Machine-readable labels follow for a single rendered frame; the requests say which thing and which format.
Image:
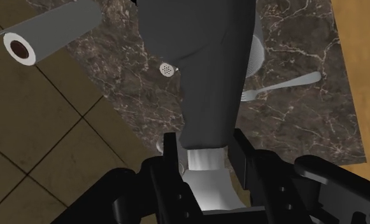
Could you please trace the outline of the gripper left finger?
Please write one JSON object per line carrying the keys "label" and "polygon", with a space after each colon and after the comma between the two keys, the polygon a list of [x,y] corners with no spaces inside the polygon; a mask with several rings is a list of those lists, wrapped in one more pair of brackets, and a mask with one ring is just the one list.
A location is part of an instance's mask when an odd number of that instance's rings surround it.
{"label": "gripper left finger", "polygon": [[204,216],[178,170],[176,134],[164,134],[164,153],[144,160],[139,172],[114,168],[51,224],[203,224]]}

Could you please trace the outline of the white ribbed cup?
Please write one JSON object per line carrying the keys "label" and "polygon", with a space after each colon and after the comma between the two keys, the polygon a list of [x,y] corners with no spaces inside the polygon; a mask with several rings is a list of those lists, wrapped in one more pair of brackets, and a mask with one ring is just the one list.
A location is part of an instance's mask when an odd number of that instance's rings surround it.
{"label": "white ribbed cup", "polygon": [[246,78],[249,78],[257,73],[262,67],[265,60],[264,37],[262,32],[262,24],[259,14],[255,12],[255,25],[253,31],[252,45],[246,71]]}

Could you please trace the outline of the dark grey bottle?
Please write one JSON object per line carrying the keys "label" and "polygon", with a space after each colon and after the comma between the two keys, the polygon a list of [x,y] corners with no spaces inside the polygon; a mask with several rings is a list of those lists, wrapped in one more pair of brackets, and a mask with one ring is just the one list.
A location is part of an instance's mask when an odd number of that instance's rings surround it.
{"label": "dark grey bottle", "polygon": [[255,0],[136,0],[146,49],[180,71],[183,178],[204,211],[243,207],[224,164],[238,116]]}

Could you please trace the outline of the small white shaker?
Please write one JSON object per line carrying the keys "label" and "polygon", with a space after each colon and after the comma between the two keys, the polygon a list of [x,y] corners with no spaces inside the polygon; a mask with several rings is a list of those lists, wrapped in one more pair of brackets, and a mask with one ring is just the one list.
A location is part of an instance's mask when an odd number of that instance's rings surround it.
{"label": "small white shaker", "polygon": [[159,71],[165,77],[172,77],[178,71],[178,68],[163,62],[159,66]]}

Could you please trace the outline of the grey paper towel roll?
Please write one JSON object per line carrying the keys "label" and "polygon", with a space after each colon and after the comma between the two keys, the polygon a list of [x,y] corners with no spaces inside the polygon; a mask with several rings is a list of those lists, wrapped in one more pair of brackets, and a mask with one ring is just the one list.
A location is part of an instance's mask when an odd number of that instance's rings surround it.
{"label": "grey paper towel roll", "polygon": [[33,66],[102,21],[93,0],[76,0],[0,31],[7,52],[17,62]]}

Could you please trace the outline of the silver fork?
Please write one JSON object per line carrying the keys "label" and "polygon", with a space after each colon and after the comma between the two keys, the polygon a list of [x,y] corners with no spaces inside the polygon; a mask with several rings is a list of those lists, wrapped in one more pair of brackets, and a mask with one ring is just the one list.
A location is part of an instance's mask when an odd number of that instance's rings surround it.
{"label": "silver fork", "polygon": [[263,92],[267,92],[270,90],[275,90],[279,88],[286,88],[286,87],[295,87],[295,86],[301,86],[301,85],[309,85],[316,83],[320,81],[322,78],[322,75],[320,72],[315,71],[312,73],[308,73],[299,77],[296,77],[294,79],[284,81],[275,85],[271,85],[268,87],[260,88],[258,90],[247,90],[243,91],[241,95],[241,101],[242,102],[248,102],[253,101],[257,98],[257,95]]}

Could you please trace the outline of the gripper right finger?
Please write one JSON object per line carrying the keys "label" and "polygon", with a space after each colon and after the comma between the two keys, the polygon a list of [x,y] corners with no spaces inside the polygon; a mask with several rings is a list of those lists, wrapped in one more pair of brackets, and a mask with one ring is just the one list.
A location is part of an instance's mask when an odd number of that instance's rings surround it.
{"label": "gripper right finger", "polygon": [[370,224],[370,181],[346,169],[314,155],[285,162],[274,151],[256,150],[240,129],[228,157],[268,224]]}

